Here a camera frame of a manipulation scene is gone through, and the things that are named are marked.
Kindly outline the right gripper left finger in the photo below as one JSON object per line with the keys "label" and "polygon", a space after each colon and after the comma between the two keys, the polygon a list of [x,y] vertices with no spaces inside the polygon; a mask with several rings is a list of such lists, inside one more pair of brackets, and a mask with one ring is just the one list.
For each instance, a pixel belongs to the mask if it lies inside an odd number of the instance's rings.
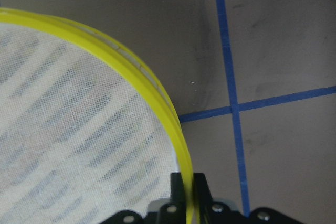
{"label": "right gripper left finger", "polygon": [[170,194],[171,202],[177,204],[186,204],[185,189],[181,173],[171,173],[170,183],[171,183],[171,194]]}

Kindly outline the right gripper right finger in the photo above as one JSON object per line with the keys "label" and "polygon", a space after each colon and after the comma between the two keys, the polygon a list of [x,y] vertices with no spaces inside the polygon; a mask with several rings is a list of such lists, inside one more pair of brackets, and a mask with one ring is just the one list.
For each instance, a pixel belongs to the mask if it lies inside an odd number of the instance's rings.
{"label": "right gripper right finger", "polygon": [[194,173],[194,193],[195,200],[200,205],[209,205],[213,202],[212,194],[204,173]]}

